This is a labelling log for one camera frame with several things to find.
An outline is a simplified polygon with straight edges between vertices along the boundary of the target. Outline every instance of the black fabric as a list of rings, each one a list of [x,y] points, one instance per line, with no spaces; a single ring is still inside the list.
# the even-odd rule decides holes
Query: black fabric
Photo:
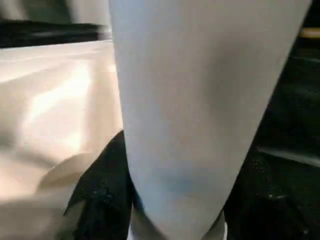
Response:
[[[319,239],[320,168],[249,154],[224,207],[237,240]]]
[[[69,200],[66,214],[85,201],[75,240],[127,240],[133,195],[121,131],[83,174]]]
[[[20,20],[0,22],[0,48],[78,43],[98,39],[99,26],[95,24],[52,24]]]

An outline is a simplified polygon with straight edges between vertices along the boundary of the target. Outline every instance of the white surface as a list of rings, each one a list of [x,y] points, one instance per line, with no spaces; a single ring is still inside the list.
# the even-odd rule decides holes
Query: white surface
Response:
[[[122,129],[114,68],[106,41],[0,50],[0,202]]]
[[[221,211],[310,2],[110,1],[130,173],[168,239]]]

